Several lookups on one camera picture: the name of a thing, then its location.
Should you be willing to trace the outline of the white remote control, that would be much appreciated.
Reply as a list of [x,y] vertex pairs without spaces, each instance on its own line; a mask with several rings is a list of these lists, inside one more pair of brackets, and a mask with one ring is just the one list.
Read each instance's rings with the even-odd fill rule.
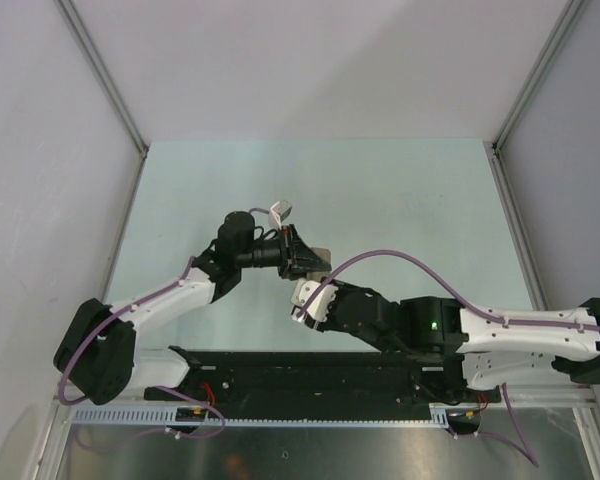
[[308,280],[322,282],[332,270],[331,252],[325,248],[312,248],[311,252],[314,255],[313,266],[310,272],[306,275]]

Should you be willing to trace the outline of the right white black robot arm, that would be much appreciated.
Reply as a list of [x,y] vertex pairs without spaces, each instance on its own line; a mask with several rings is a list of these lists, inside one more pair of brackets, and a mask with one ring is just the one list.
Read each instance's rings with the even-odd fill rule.
[[295,319],[312,330],[345,333],[413,360],[460,361],[441,376],[453,401],[543,370],[600,385],[600,298],[570,310],[506,311],[435,296],[389,301],[369,288],[309,280],[292,302]]

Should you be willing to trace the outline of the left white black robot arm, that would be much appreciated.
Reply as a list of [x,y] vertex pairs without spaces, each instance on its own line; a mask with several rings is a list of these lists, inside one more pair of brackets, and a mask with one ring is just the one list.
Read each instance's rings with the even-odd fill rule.
[[118,304],[96,298],[77,309],[53,357],[62,376],[57,389],[61,404],[89,400],[104,405],[126,389],[164,386],[177,398],[194,397],[200,374],[175,350],[142,350],[138,339],[181,315],[206,307],[236,287],[249,268],[273,268],[284,280],[326,274],[331,253],[311,247],[285,213],[268,210],[270,228],[257,226],[250,211],[229,213],[216,237],[183,272],[157,290]]

